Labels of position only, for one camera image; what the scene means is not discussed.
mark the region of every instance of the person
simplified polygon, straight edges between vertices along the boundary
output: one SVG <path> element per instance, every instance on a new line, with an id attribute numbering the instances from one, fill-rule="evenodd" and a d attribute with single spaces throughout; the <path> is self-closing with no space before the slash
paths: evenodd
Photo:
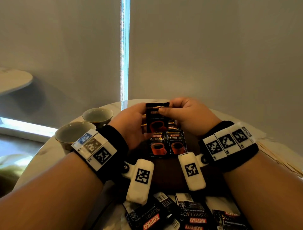
<path id="1" fill-rule="evenodd" d="M 150 137 L 141 130 L 144 113 L 145 103 L 139 103 L 109 123 L 130 149 Z M 196 136 L 221 122 L 204 104 L 190 98 L 175 98 L 159 113 Z M 224 173 L 224 178 L 253 229 L 302 229 L 302 181 L 261 151 Z M 0 199 L 0 229 L 81 229 L 102 189 L 96 174 L 71 152 Z"/>

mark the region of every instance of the wall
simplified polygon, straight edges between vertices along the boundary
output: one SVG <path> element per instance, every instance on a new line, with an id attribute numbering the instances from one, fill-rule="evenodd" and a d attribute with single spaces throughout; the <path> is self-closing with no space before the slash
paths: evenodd
<path id="1" fill-rule="evenodd" d="M 129 98 L 193 96 L 301 151 L 303 2 L 131 2 Z"/>
<path id="2" fill-rule="evenodd" d="M 59 127 L 119 101 L 120 20 L 120 1 L 0 1 L 0 66 L 34 76 L 0 116 Z"/>

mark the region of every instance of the white table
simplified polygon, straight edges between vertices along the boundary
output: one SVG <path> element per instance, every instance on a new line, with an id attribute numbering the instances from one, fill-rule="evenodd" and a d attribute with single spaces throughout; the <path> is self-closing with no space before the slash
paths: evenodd
<path id="1" fill-rule="evenodd" d="M 121 111 L 121 108 L 125 109 L 129 106 L 140 102 L 167 102 L 169 100 L 165 99 L 135 99 L 135 100 L 128 100 L 123 102 L 116 102 L 109 105 L 103 106 L 103 108 L 110 109 L 114 112 L 114 117 Z M 230 115 L 218 112 L 216 110 L 212 110 L 215 115 L 217 115 L 221 120 L 230 120 L 235 123 L 240 122 L 239 119 L 236 119 Z M 78 117 L 73 121 L 82 121 L 82 117 Z M 291 149 L 286 147 L 283 144 L 277 143 L 273 141 L 273 139 L 268 138 L 266 133 L 262 132 L 261 130 L 244 123 L 247 129 L 251 132 L 251 134 L 256 138 L 257 141 L 264 144 L 268 149 L 273 150 L 275 153 L 281 155 L 283 158 L 287 158 L 290 161 L 296 161 L 295 163 L 298 164 L 300 167 L 303 168 L 303 161 L 298 160 L 298 155 L 293 152 Z M 53 164 L 59 161 L 61 158 L 65 156 L 65 151 L 62 149 L 61 145 L 55 140 L 54 137 L 51 137 L 45 145 L 38 151 L 32 161 L 29 163 L 27 168 L 25 169 L 24 173 L 21 175 L 20 179 L 18 180 L 14 189 L 20 187 L 22 184 L 26 183 L 42 171 L 50 168 Z M 112 184 L 111 182 L 106 183 L 106 187 L 110 187 Z M 104 190 L 103 194 L 100 195 L 96 206 L 94 207 L 95 211 L 92 211 L 90 214 L 90 218 L 88 219 L 89 226 L 93 220 L 98 215 L 98 212 L 104 206 L 104 201 L 109 199 L 110 194 L 106 193 L 106 189 Z M 219 209 L 223 211 L 229 212 L 238 212 L 237 208 L 232 204 L 228 203 L 224 198 L 216 198 L 216 197 L 208 197 L 207 205 L 210 209 Z M 101 229 L 129 229 L 126 224 L 126 220 L 124 218 L 124 209 L 121 205 L 117 205 L 110 211 L 110 215 L 105 218 L 105 222 L 102 224 Z"/>
<path id="2" fill-rule="evenodd" d="M 0 96 L 26 87 L 32 80 L 28 72 L 0 67 Z"/>

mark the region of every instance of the person's left hand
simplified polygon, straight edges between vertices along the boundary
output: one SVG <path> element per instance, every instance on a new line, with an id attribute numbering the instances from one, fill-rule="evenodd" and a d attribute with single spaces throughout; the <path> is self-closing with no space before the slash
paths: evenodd
<path id="1" fill-rule="evenodd" d="M 141 124 L 144 113 L 145 103 L 139 103 L 121 111 L 109 123 L 123 136 L 129 149 L 152 137 L 152 134 L 143 134 Z"/>

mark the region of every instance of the forearm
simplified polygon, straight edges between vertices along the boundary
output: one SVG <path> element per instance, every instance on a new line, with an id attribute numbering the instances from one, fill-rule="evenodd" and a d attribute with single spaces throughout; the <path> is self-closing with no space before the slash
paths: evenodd
<path id="1" fill-rule="evenodd" d="M 0 199 L 0 228 L 81 229 L 102 188 L 86 163 L 70 153 Z"/>
<path id="2" fill-rule="evenodd" d="M 303 182 L 263 152 L 224 178 L 253 229 L 303 226 Z"/>

